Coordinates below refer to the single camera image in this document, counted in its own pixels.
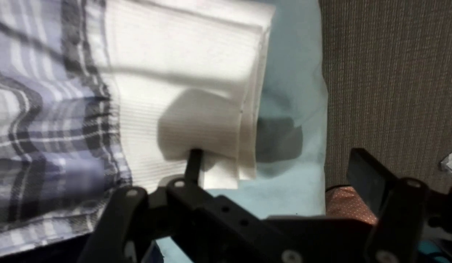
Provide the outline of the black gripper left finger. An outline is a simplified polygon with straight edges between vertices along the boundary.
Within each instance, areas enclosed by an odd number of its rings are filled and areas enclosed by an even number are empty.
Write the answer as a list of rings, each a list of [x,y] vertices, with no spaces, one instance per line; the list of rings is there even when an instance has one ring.
[[[203,170],[203,157],[204,153],[201,150],[191,150],[185,169],[185,179],[197,185],[200,182],[201,170]]]

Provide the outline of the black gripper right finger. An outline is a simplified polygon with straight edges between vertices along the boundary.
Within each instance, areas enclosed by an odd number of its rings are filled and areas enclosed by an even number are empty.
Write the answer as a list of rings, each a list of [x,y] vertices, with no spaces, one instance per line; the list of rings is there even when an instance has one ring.
[[[397,177],[362,148],[350,153],[347,180],[375,215],[382,212],[388,193],[397,183]]]

